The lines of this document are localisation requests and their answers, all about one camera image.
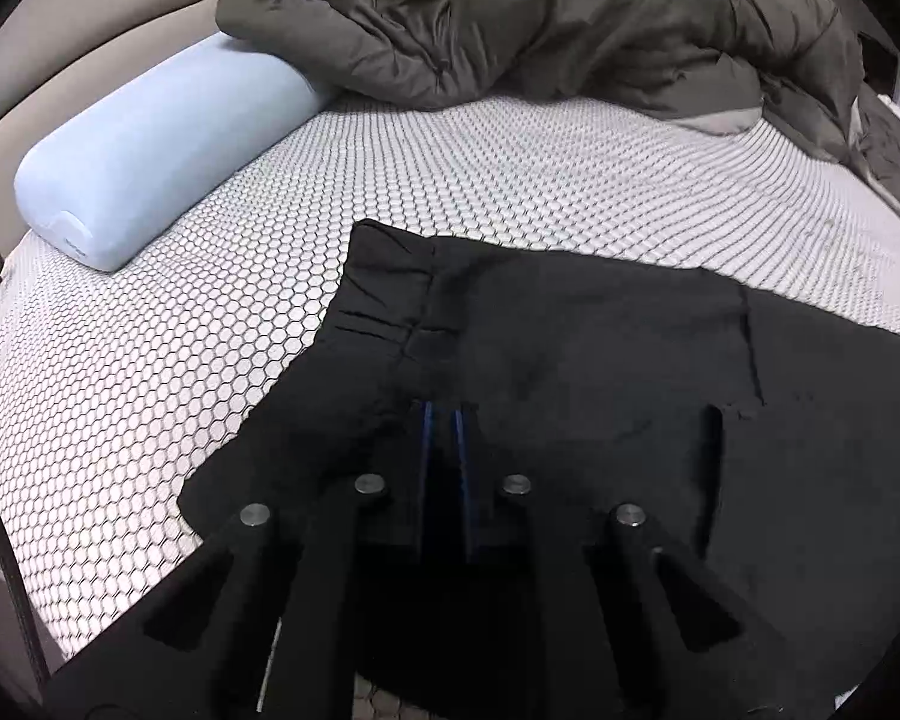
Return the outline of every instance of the headboard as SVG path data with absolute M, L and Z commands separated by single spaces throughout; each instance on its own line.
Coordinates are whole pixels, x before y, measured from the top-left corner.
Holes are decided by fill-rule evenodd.
M 217 0 L 21 0 L 0 27 L 0 252 L 26 232 L 13 177 L 31 146 L 216 31 Z

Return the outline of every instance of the mattress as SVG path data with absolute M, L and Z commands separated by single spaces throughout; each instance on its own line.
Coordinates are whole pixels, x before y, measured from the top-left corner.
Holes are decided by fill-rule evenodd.
M 342 98 L 117 274 L 32 233 L 7 258 L 0 512 L 66 656 L 197 546 L 180 485 L 312 341 L 365 217 L 699 266 L 900 333 L 900 220 L 766 122 L 713 137 L 585 98 Z

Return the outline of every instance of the screw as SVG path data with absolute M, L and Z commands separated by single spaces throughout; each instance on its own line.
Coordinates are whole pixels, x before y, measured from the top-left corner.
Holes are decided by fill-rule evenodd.
M 507 495 L 526 495 L 532 488 L 530 479 L 522 473 L 512 473 L 504 477 L 504 493 Z
M 378 473 L 363 473 L 353 483 L 360 495 L 377 495 L 386 489 L 386 480 Z
M 636 528 L 646 521 L 647 514 L 635 503 L 622 503 L 617 507 L 617 522 L 621 525 Z
M 240 522 L 255 528 L 269 519 L 269 509 L 262 503 L 251 503 L 240 509 Z

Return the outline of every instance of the light blue pillow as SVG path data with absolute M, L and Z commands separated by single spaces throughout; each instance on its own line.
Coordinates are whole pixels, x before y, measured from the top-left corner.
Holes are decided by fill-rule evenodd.
M 335 93 L 217 33 L 31 148 L 13 184 L 17 205 L 60 251 L 115 271 Z

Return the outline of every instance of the blue strip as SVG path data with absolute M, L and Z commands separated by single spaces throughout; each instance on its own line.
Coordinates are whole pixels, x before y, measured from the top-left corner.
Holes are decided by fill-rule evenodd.
M 466 560 L 473 560 L 473 538 L 470 532 L 473 522 L 470 504 L 470 477 L 466 462 L 466 442 L 463 435 L 463 412 L 454 411 L 454 423 L 457 428 L 457 456 L 460 460 L 460 486 L 463 494 L 463 550 Z
M 423 554 L 423 499 L 427 494 L 427 473 L 430 470 L 430 444 L 434 432 L 434 404 L 429 400 L 423 408 L 423 439 L 420 443 L 420 484 L 416 492 L 416 556 Z

